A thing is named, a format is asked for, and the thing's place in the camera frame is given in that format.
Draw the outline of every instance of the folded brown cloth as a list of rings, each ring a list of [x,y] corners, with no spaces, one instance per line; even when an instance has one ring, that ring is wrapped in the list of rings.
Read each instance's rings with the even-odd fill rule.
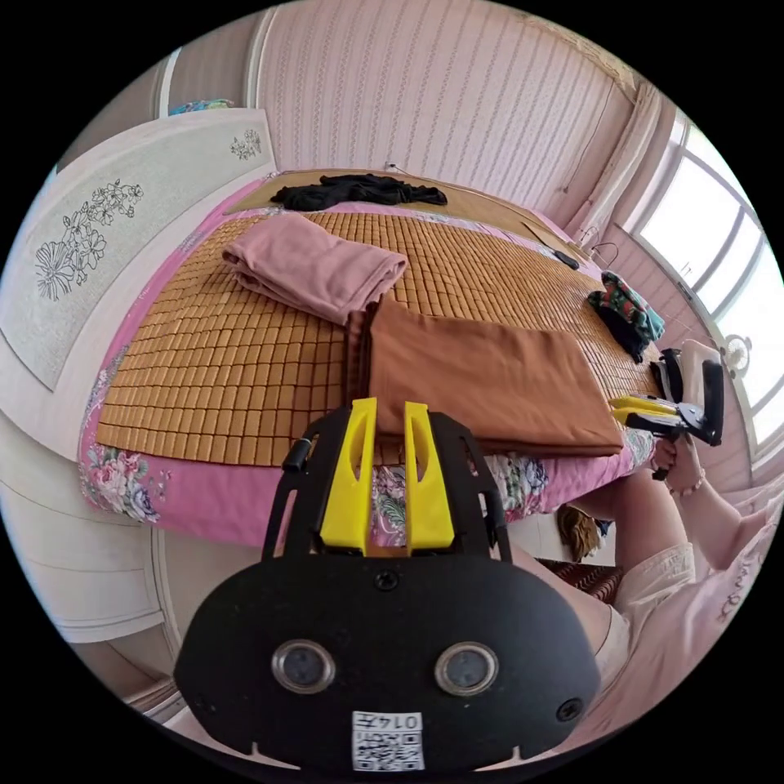
[[[380,438],[406,401],[465,425],[487,452],[604,457],[621,430],[567,332],[415,314],[390,296],[346,324],[345,401],[377,400]]]

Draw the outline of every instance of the label sticker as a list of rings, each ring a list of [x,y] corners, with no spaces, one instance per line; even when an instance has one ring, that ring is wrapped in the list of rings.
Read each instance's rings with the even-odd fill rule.
[[[354,770],[424,770],[421,713],[363,713],[351,715]]]

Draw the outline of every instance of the curtain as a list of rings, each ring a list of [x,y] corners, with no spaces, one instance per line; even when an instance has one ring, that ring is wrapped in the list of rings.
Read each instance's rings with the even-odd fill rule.
[[[566,227],[579,246],[595,245],[602,238],[618,199],[643,161],[661,111],[661,93],[649,82],[642,82],[617,147],[587,201]]]

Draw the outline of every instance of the pink wall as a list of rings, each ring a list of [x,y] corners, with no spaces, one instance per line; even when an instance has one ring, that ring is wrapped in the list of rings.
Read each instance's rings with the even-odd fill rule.
[[[559,225],[587,198],[631,114],[582,55],[485,0],[280,6],[259,106],[282,169],[391,161]]]
[[[692,339],[711,345],[711,337],[694,313],[680,290],[666,276],[659,264],[631,237],[611,225],[604,242],[618,246],[618,257],[610,265],[666,322],[660,348],[678,348],[684,340]],[[607,259],[613,258],[614,249],[600,249]],[[724,435],[721,446],[709,448],[698,444],[702,464],[710,483],[720,492],[743,490],[751,486],[751,463],[746,429],[740,406],[729,377],[724,378]]]

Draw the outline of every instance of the floor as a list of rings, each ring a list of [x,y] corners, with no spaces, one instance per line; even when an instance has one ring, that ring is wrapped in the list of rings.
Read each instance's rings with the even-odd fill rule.
[[[532,514],[513,523],[509,528],[510,539],[534,558],[547,558],[554,561],[572,560],[566,547],[561,543],[554,514]],[[607,536],[602,540],[604,546],[594,554],[583,559],[584,564],[597,566],[615,565],[615,526],[611,525]]]

